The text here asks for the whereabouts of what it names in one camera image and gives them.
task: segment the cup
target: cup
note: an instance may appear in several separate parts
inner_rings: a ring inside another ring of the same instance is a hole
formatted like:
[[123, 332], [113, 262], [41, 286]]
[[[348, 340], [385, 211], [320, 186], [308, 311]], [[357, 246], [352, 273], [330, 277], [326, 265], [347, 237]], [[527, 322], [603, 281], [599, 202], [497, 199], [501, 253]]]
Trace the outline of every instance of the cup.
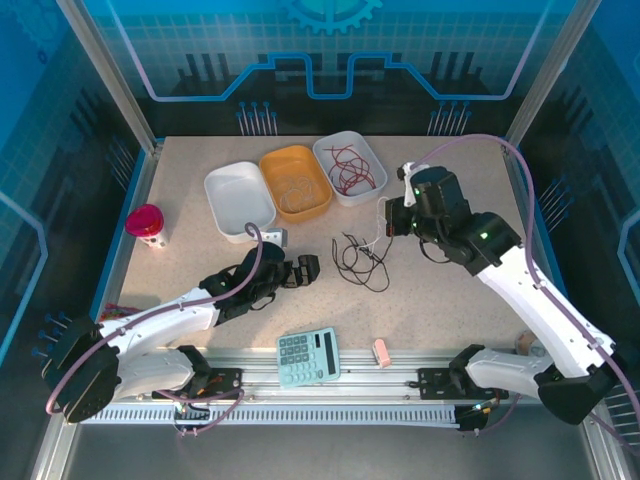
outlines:
[[164, 248], [169, 243], [164, 231], [162, 211], [149, 203], [129, 214], [124, 229], [152, 248]]

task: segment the pink eraser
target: pink eraser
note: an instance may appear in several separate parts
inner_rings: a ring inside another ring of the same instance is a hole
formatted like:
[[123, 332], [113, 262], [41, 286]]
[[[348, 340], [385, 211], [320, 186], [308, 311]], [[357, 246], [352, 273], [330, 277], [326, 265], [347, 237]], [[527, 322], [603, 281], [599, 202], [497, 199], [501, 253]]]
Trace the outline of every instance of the pink eraser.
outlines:
[[391, 365], [391, 357], [387, 351], [387, 346], [381, 338], [373, 342], [373, 354], [376, 356], [376, 360], [378, 361], [380, 368], [385, 368]]

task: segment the calculator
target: calculator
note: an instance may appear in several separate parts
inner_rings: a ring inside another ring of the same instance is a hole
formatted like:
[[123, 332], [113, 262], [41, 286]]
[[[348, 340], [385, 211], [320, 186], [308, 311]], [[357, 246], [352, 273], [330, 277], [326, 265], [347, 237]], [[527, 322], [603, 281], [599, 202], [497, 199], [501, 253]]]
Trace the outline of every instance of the calculator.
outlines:
[[278, 375], [284, 388], [338, 378], [340, 356], [333, 328], [280, 337]]

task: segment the white plastic tray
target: white plastic tray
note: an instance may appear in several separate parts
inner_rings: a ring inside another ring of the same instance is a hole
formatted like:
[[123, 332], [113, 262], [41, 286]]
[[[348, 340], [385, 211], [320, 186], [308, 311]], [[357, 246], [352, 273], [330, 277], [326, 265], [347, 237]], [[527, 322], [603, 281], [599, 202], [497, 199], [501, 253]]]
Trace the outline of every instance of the white plastic tray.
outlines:
[[251, 240], [247, 222], [260, 230], [273, 226], [276, 207], [258, 165], [239, 162], [218, 168], [204, 179], [204, 189], [220, 233], [231, 243]]
[[[375, 180], [376, 188], [371, 188], [371, 185], [367, 182], [361, 182], [349, 190], [350, 195], [342, 195], [336, 190], [332, 179], [329, 177], [329, 170], [331, 170], [331, 167], [335, 165], [335, 161], [331, 152], [325, 149], [330, 149], [331, 147], [342, 148], [347, 145], [352, 145], [351, 148], [369, 162], [369, 167], [371, 169], [370, 172]], [[378, 160], [378, 157], [373, 153], [373, 150], [371, 150], [367, 141], [359, 133], [347, 130], [321, 138], [313, 144], [313, 154], [318, 159], [318, 163], [320, 163], [322, 171], [329, 179], [331, 188], [333, 188], [333, 192], [341, 205], [354, 207], [368, 202], [369, 200], [373, 200], [380, 194], [384, 186], [387, 184], [387, 172], [384, 171], [384, 168], [380, 164], [380, 160]]]

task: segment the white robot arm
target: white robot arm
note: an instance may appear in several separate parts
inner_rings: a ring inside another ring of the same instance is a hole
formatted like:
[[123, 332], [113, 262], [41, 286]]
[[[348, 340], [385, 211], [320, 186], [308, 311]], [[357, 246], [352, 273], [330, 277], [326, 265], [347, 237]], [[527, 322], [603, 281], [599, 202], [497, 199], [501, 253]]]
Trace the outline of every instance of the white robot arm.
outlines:
[[589, 344], [540, 285], [607, 354], [620, 356], [620, 348], [588, 322], [535, 264], [540, 281], [534, 281], [520, 237], [496, 214], [472, 214], [453, 173], [444, 167], [413, 169], [412, 165], [398, 169], [405, 195], [386, 202], [387, 235], [414, 234], [421, 244], [438, 246], [449, 260], [505, 300], [549, 352], [544, 357], [524, 357], [472, 345], [450, 364], [454, 383], [463, 391], [465, 385], [500, 388], [539, 398], [561, 420], [580, 423], [616, 378], [603, 365], [596, 345]]
[[[125, 396], [158, 390], [194, 391], [194, 386], [208, 382], [211, 372], [195, 348], [148, 353], [244, 315], [265, 298], [270, 303], [279, 287], [297, 288], [315, 281], [320, 272], [318, 257], [301, 255], [294, 266], [285, 261], [278, 246], [286, 243], [286, 233], [266, 232], [262, 237], [265, 241], [258, 260], [257, 249], [253, 249], [240, 265], [207, 277], [171, 302], [100, 324], [88, 317], [71, 322], [42, 370], [67, 420], [85, 420]], [[254, 266], [255, 275], [246, 280]]]

